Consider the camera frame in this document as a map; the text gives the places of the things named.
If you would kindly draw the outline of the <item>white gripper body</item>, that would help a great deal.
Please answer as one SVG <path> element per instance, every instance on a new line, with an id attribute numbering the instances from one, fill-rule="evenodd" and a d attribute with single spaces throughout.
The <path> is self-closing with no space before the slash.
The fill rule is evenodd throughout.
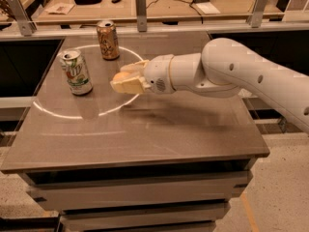
<path id="1" fill-rule="evenodd" d="M 147 64 L 144 76 L 154 93 L 172 94 L 175 92 L 169 73 L 172 59 L 172 54 L 160 55 Z"/>

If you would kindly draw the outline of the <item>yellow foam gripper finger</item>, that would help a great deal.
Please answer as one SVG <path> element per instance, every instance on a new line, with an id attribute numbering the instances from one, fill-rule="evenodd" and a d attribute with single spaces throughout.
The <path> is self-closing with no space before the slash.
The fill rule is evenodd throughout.
<path id="1" fill-rule="evenodd" d="M 123 94 L 143 94 L 151 85 L 142 76 L 126 77 L 110 82 L 114 91 Z"/>
<path id="2" fill-rule="evenodd" d="M 120 68 L 121 72 L 126 73 L 138 73 L 139 75 L 144 75 L 144 70 L 146 69 L 149 60 L 142 60 L 132 64 L 124 65 Z"/>

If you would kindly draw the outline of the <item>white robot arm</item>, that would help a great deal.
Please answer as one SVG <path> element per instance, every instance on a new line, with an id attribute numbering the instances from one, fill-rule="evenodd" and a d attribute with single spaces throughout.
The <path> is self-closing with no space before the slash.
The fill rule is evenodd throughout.
<path id="1" fill-rule="evenodd" d="M 245 89 L 309 132 L 309 76 L 226 38 L 208 42 L 200 53 L 160 55 L 125 65 L 110 85 L 125 94 L 189 91 L 213 98 L 229 98 Z"/>

